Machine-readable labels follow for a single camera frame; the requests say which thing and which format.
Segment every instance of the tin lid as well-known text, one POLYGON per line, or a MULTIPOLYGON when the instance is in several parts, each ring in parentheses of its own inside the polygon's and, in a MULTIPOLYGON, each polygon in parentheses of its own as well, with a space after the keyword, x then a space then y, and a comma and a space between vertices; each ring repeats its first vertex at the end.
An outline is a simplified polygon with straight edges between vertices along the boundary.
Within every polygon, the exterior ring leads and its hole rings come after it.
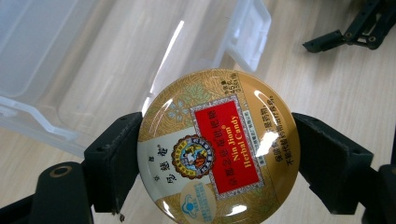
POLYGON ((286 200, 300 163, 292 115, 257 78, 189 74, 143 118, 137 155, 151 199, 177 223, 260 223, 286 200))

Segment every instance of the gold tin lid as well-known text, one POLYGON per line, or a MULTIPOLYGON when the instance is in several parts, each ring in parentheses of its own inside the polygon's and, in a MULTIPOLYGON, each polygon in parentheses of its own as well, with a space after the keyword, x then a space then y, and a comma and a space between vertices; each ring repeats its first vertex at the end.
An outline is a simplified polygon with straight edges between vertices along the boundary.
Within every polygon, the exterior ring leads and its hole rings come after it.
POLYGON ((143 118, 137 155, 151 199, 177 223, 260 223, 286 200, 300 163, 292 115, 257 78, 189 74, 143 118))

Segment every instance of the wooden table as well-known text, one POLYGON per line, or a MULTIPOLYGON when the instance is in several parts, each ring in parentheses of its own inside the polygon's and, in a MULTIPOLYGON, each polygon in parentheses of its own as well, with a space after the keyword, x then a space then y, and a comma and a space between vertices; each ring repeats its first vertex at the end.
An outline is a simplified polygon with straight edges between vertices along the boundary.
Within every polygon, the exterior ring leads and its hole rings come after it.
MULTIPOLYGON (((254 75, 273 87, 291 111, 321 119, 372 151, 374 169, 389 163, 396 124, 396 28, 377 50, 342 46, 313 54, 302 44, 336 29, 344 32, 361 2, 264 0, 264 3, 273 23, 254 75)), ((0 142, 0 207, 34 193, 38 175, 52 164, 82 161, 4 129, 0 129, 0 142)), ((355 216, 329 214, 299 175, 289 198, 265 223, 361 223, 363 211, 360 205, 355 216)), ((151 201, 140 178, 122 213, 126 223, 173 223, 151 201)), ((118 223, 119 217, 95 214, 94 219, 95 223, 118 223)))

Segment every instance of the clear plastic box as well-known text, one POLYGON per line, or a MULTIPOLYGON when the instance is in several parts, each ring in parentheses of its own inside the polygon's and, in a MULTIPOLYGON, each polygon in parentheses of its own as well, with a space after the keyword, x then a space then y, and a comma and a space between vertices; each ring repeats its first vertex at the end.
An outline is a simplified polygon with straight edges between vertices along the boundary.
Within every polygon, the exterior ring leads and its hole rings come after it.
POLYGON ((189 72, 256 70, 262 0, 3 0, 0 125, 80 157, 189 72))

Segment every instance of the red label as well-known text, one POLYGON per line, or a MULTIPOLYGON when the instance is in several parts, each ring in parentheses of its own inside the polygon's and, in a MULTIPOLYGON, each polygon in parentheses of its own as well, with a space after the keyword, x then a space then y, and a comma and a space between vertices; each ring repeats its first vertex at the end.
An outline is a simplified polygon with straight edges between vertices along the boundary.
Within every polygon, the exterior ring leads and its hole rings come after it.
POLYGON ((195 111, 201 136, 215 149, 212 173, 218 193, 259 182, 235 102, 195 111))

